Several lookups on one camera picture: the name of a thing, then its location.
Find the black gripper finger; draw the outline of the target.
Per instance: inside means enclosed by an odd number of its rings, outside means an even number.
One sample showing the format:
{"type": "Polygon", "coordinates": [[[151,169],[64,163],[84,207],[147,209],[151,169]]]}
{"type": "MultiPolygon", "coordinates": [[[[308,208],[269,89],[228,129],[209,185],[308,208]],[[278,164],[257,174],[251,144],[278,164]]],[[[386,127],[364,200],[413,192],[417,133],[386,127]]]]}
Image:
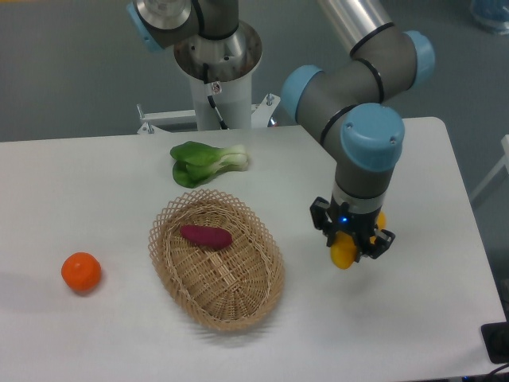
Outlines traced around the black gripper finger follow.
{"type": "Polygon", "coordinates": [[[386,229],[374,230],[373,236],[368,236],[367,233],[356,235],[356,262],[358,263],[363,257],[379,258],[389,250],[394,239],[395,234],[386,229]]]}
{"type": "Polygon", "coordinates": [[[330,204],[323,197],[317,197],[311,206],[309,211],[312,217],[313,226],[316,230],[321,231],[326,237],[326,246],[332,246],[332,222],[328,216],[328,208],[330,204]]]}

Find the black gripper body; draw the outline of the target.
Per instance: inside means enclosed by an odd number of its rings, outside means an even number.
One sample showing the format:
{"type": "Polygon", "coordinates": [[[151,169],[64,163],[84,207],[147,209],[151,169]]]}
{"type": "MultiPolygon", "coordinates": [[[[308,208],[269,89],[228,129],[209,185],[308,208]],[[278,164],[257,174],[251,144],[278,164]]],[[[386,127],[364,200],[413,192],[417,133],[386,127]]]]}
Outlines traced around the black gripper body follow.
{"type": "Polygon", "coordinates": [[[371,247],[370,238],[375,235],[376,220],[380,208],[369,213],[353,213],[350,211],[349,203],[338,204],[333,198],[327,213],[332,224],[325,232],[328,237],[328,247],[332,246],[338,232],[350,236],[358,249],[369,249],[371,247]]]}

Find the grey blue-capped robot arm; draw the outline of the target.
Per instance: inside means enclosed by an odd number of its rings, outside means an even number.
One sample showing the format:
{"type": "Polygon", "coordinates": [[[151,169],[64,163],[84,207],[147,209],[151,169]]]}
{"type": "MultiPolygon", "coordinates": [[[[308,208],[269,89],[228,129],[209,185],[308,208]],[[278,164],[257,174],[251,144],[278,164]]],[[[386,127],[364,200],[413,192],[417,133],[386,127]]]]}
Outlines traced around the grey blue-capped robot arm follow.
{"type": "MultiPolygon", "coordinates": [[[[394,241],[381,208],[405,127],[383,103],[427,80],[435,54],[425,36],[399,30],[380,2],[320,6],[351,60],[333,74],[313,65],[296,69],[280,98],[336,161],[331,198],[317,198],[310,212],[332,261],[345,269],[363,257],[380,257],[394,241]]],[[[200,130],[252,126],[251,76],[262,44],[239,19],[236,1],[132,1],[126,9],[148,49],[173,50],[190,81],[200,130]]]]}

